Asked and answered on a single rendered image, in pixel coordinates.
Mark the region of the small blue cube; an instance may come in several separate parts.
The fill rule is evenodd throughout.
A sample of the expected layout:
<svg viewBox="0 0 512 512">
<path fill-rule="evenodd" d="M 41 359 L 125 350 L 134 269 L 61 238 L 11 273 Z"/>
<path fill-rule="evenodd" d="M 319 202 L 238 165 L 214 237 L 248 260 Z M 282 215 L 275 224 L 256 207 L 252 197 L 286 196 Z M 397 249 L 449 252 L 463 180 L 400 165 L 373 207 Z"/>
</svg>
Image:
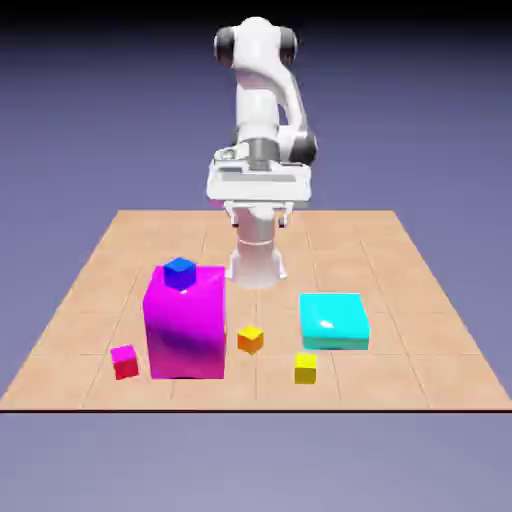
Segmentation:
<svg viewBox="0 0 512 512">
<path fill-rule="evenodd" d="M 177 257 L 163 266 L 164 282 L 168 287 L 183 291 L 194 285 L 197 278 L 196 264 Z"/>
</svg>

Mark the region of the small yellow cube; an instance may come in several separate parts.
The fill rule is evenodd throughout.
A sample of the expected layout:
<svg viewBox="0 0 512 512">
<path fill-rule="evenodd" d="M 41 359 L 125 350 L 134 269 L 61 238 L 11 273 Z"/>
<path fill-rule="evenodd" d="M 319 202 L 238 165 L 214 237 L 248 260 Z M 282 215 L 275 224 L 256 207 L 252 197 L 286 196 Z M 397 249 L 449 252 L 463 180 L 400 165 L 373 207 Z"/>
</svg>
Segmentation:
<svg viewBox="0 0 512 512">
<path fill-rule="evenodd" d="M 295 355 L 294 383 L 314 384 L 317 378 L 317 356 L 312 353 Z"/>
</svg>

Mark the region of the small red cube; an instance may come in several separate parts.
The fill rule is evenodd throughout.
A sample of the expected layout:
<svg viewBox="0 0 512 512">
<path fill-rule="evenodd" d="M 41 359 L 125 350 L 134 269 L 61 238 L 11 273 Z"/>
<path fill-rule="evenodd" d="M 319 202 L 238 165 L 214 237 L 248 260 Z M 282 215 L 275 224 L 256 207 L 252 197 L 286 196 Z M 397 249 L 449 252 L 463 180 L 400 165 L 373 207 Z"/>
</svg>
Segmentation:
<svg viewBox="0 0 512 512">
<path fill-rule="evenodd" d="M 117 380 L 139 375 L 136 351 L 131 344 L 111 348 L 110 355 Z"/>
</svg>

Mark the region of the large magenta box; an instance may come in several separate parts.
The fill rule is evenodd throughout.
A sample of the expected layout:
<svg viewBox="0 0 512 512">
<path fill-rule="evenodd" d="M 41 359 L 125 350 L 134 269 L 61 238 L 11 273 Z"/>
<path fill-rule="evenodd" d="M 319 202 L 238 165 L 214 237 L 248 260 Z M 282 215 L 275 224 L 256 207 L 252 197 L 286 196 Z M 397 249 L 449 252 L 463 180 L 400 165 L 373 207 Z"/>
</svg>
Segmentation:
<svg viewBox="0 0 512 512">
<path fill-rule="evenodd" d="M 225 269 L 198 266 L 186 291 L 165 284 L 157 266 L 143 298 L 151 377 L 222 379 L 226 355 Z"/>
</svg>

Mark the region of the small orange cube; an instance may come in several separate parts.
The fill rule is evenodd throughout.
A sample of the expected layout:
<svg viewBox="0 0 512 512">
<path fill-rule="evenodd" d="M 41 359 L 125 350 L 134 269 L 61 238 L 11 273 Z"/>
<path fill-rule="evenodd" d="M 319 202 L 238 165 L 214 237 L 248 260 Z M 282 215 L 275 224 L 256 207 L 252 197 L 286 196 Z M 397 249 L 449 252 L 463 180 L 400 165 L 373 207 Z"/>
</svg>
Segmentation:
<svg viewBox="0 0 512 512">
<path fill-rule="evenodd" d="M 264 331 L 253 325 L 247 325 L 237 333 L 237 346 L 240 350 L 254 355 L 263 346 Z"/>
</svg>

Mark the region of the large cyan box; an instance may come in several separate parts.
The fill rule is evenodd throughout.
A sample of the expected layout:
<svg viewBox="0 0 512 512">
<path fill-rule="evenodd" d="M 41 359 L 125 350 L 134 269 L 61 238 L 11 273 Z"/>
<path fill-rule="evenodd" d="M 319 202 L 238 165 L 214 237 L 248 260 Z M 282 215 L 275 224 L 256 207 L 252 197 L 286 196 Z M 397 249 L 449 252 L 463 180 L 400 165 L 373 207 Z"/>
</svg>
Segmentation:
<svg viewBox="0 0 512 512">
<path fill-rule="evenodd" d="M 299 319 L 305 349 L 368 349 L 370 324 L 359 293 L 303 293 Z"/>
</svg>

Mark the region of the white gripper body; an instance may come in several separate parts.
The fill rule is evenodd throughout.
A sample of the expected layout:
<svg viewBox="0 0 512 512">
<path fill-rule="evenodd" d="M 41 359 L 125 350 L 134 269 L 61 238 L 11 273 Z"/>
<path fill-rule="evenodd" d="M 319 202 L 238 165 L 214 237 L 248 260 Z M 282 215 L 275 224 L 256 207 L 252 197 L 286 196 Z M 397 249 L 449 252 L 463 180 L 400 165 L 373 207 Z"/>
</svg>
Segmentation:
<svg viewBox="0 0 512 512">
<path fill-rule="evenodd" d="M 271 161 L 269 171 L 254 171 L 245 160 L 212 161 L 206 193 L 218 201 L 307 202 L 312 195 L 311 168 Z"/>
</svg>

